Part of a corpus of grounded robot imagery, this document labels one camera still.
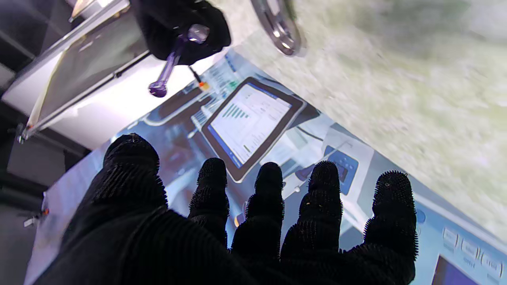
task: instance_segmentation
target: gloved hand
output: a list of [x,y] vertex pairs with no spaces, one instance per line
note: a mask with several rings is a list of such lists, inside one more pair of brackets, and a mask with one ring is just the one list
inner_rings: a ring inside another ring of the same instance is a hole
[[150,52],[166,60],[179,34],[193,24],[205,25],[209,35],[203,44],[188,41],[178,64],[191,65],[231,44],[222,12],[202,0],[130,0]]

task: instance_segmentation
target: tablet screen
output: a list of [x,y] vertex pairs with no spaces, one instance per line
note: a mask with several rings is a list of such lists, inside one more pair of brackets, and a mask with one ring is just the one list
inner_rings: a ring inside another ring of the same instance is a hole
[[240,168],[269,137],[291,106],[248,83],[218,113],[208,130]]

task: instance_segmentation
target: purple tool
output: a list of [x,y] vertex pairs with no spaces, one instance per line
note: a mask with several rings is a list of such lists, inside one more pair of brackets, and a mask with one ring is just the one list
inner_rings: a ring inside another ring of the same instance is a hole
[[198,44],[202,44],[206,41],[209,35],[209,28],[200,24],[194,24],[190,26],[187,36],[180,34],[178,38],[176,38],[176,43],[172,48],[171,53],[167,57],[167,62],[165,63],[164,69],[158,80],[151,83],[148,87],[151,95],[155,97],[162,98],[167,94],[167,88],[165,85],[167,84],[167,80],[169,80],[169,76],[171,76],[172,69],[175,65],[178,64],[179,57],[182,55],[183,47],[187,41],[192,41]]

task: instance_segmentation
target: button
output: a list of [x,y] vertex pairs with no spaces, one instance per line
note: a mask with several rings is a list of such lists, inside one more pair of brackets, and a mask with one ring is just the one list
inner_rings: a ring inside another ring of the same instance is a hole
[[465,239],[461,242],[461,251],[473,259],[479,257],[479,248]]
[[458,234],[444,228],[444,241],[456,247],[458,245]]
[[502,277],[503,265],[501,262],[491,258],[487,254],[482,254],[481,264],[488,269],[494,276]]

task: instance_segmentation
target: metal ring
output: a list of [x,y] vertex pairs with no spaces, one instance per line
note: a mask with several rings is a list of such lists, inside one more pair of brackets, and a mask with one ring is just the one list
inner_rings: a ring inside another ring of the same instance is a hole
[[294,56],[301,48],[296,24],[290,18],[284,0],[277,0],[279,11],[271,10],[268,0],[251,0],[253,8],[276,48],[286,56]]

